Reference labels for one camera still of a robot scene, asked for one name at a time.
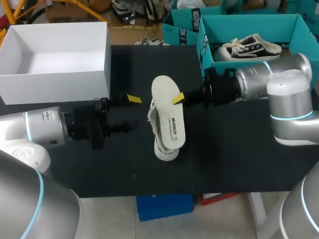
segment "white sneaker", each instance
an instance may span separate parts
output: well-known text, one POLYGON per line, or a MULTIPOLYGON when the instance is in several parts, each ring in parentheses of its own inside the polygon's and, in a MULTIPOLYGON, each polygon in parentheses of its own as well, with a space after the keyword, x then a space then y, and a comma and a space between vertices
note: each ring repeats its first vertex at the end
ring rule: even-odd
POLYGON ((215 61, 268 61, 280 57, 279 45, 263 40, 259 34, 233 39, 215 53, 215 61))
POLYGON ((164 161, 175 159, 185 143, 183 106, 172 102, 179 94, 176 83, 170 77, 158 76, 153 80, 153 100, 148 119, 155 135, 155 155, 164 161))

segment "shoe sole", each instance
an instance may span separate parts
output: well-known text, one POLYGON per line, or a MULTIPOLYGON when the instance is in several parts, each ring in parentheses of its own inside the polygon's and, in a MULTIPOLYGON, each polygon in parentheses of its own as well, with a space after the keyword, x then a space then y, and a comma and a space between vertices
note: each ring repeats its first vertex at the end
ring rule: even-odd
POLYGON ((183 104, 173 104, 180 91, 168 76, 158 76, 152 83, 152 98, 158 110, 161 139, 168 149, 181 148, 185 143, 183 104))

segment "cardboard box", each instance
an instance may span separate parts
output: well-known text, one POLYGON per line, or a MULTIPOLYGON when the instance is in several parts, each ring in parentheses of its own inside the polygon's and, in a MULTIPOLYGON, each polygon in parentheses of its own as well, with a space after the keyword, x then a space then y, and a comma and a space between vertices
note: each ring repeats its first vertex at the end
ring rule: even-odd
POLYGON ((111 7, 111 0, 89 0, 89 7, 96 13, 102 13, 111 7))
POLYGON ((260 34, 266 41, 281 45, 284 49, 288 48, 291 54, 306 55, 313 67, 311 86, 315 85, 319 78, 319 44, 298 14, 202 16, 197 43, 202 75, 204 69, 209 67, 216 67, 221 74, 226 68, 237 69, 259 63, 215 62, 210 50, 210 47, 218 48, 236 37, 241 39, 254 33, 260 34))
MULTIPOLYGON (((89 6, 88 0, 79 0, 89 6)), ((58 18, 71 18, 72 20, 86 19, 88 13, 71 2, 53 2, 50 7, 45 9, 45 16, 49 22, 54 22, 58 18)))
POLYGON ((206 6, 219 6, 222 2, 222 0, 204 0, 206 6))
POLYGON ((13 25, 0 49, 6 105, 90 101, 110 96, 105 22, 13 25))
POLYGON ((169 14, 162 23, 163 40, 169 45, 196 45, 198 33, 174 26, 174 21, 169 14))

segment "yellow tape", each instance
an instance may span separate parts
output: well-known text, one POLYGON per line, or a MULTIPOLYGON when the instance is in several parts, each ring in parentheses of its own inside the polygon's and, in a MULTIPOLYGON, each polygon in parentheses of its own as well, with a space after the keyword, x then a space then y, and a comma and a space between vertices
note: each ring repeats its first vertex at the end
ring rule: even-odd
POLYGON ((139 104, 142 103, 142 100, 140 97, 130 96, 130 95, 127 95, 127 96, 130 102, 139 103, 139 104))
POLYGON ((182 92, 178 96, 173 98, 173 104, 176 105, 176 104, 182 103, 184 99, 185 99, 184 93, 182 92))

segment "shoelace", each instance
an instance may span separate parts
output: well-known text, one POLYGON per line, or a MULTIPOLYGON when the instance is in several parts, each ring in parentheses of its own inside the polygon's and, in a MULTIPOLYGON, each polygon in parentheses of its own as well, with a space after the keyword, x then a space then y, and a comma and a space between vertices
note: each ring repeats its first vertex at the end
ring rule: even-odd
POLYGON ((223 44, 224 47, 231 47, 232 51, 235 53, 243 52, 244 50, 248 50, 248 48, 245 45, 238 43, 238 38, 235 38, 231 40, 230 43, 223 44))

